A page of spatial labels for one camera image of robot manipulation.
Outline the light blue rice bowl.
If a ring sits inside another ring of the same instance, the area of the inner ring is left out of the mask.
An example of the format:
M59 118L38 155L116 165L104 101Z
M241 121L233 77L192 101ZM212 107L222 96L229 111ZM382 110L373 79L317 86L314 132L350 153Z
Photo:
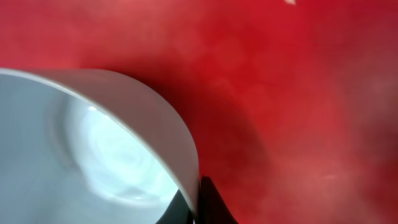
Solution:
M156 223L198 154L176 110L109 70L1 70L1 223Z

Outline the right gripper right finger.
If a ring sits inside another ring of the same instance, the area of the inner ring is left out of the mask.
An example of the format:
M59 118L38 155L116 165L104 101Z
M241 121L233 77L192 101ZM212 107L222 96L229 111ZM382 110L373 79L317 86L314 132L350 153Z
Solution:
M199 224L238 224L208 176L203 176L200 181L198 222Z

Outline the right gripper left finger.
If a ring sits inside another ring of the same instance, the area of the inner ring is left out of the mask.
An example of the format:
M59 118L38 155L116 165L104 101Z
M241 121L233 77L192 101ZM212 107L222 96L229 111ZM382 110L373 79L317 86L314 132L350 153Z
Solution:
M179 190L156 224L194 224L192 212Z

